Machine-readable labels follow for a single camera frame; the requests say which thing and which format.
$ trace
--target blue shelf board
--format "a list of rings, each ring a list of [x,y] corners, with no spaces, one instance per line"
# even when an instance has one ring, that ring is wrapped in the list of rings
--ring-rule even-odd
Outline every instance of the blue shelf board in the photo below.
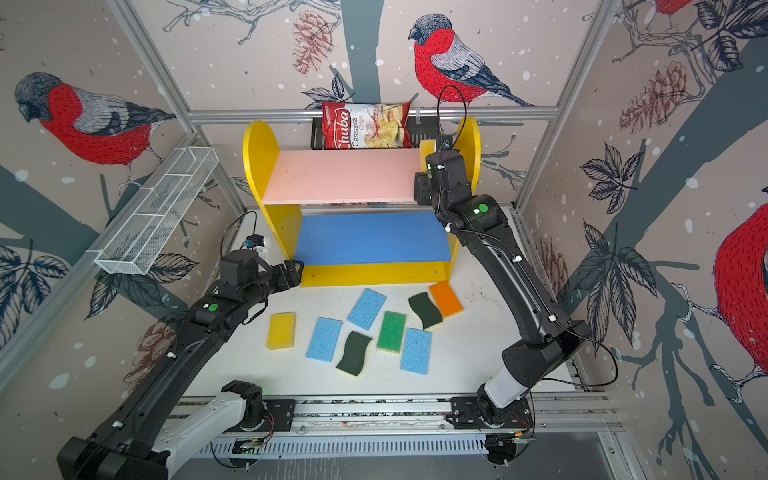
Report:
[[[451,250],[431,212],[313,215],[301,223],[296,259],[308,266],[449,262]]]

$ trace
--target orange sponge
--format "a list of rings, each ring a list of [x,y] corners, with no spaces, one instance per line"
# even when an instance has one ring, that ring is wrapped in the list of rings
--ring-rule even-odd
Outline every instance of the orange sponge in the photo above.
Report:
[[[429,291],[432,293],[432,298],[435,299],[443,318],[464,311],[464,307],[456,298],[456,294],[453,293],[453,289],[447,281],[432,285],[429,287]]]

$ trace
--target red bird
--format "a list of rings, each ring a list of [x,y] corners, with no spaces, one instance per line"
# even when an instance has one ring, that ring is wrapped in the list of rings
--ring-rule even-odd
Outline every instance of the red bird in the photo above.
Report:
[[[768,376],[768,204],[757,209],[752,217],[731,232],[715,258],[715,291],[717,308],[698,306],[690,301],[685,286],[673,285],[683,290],[688,302],[688,314],[697,309],[722,320],[736,340],[752,356],[755,366],[741,380],[735,380],[719,365],[711,368],[721,372],[736,389],[731,402],[741,403],[741,389],[761,376]]]
[[[131,180],[131,162],[152,151],[149,139],[160,123],[176,118],[114,95],[81,90],[41,71],[24,77],[15,96],[24,119],[39,119],[73,154],[94,164],[125,165],[128,180],[118,192],[139,185]]]
[[[503,97],[523,107],[533,107],[515,97],[509,87],[493,75],[485,60],[464,45],[445,15],[430,13],[419,18],[408,38],[415,40],[416,77],[436,98],[446,85],[453,85],[467,103],[480,97]],[[462,101],[453,88],[446,90],[442,98]]]

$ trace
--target yellow sponge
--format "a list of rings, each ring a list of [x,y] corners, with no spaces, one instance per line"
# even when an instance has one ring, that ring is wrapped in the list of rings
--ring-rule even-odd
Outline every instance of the yellow sponge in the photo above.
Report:
[[[270,336],[266,339],[266,347],[270,350],[291,349],[295,333],[296,314],[276,313],[270,320]]]

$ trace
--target bird beak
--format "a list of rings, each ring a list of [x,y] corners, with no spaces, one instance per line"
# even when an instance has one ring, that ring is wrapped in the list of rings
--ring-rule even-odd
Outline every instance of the bird beak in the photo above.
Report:
[[[26,104],[20,104],[18,106],[18,111],[22,113],[22,117],[29,123],[29,121],[32,119],[31,115],[29,114],[29,105]]]

